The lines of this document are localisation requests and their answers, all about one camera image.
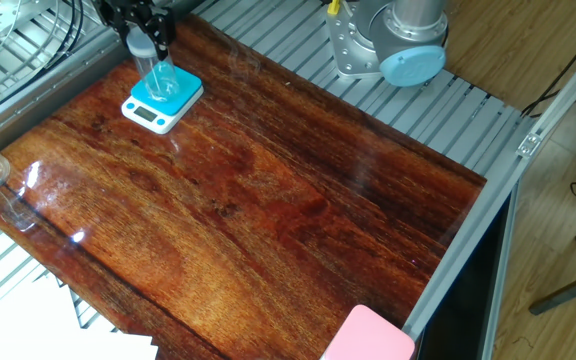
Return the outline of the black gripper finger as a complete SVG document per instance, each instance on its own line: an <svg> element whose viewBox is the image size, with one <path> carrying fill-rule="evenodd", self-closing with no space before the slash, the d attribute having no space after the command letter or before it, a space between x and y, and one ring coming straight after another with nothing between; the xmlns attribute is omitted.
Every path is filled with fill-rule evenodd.
<svg viewBox="0 0 576 360"><path fill-rule="evenodd" d="M152 14L149 18L138 15L136 24L154 44L157 58L165 60L169 55L168 48L176 38L174 15L170 12Z"/></svg>
<svg viewBox="0 0 576 360"><path fill-rule="evenodd" d="M130 9L128 7L101 7L100 8L100 18L102 23L112 28L121 41L126 39L129 32L129 25L127 21L128 13Z"/></svg>

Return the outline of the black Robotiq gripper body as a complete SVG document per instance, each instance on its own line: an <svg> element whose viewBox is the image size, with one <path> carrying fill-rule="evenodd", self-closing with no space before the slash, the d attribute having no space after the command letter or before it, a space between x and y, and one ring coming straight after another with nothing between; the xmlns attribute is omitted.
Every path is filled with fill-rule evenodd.
<svg viewBox="0 0 576 360"><path fill-rule="evenodd" d="M126 13L129 10L148 8L155 14L167 14L172 12L172 8L165 1L154 0L92 0L99 15L110 15L113 13Z"/></svg>

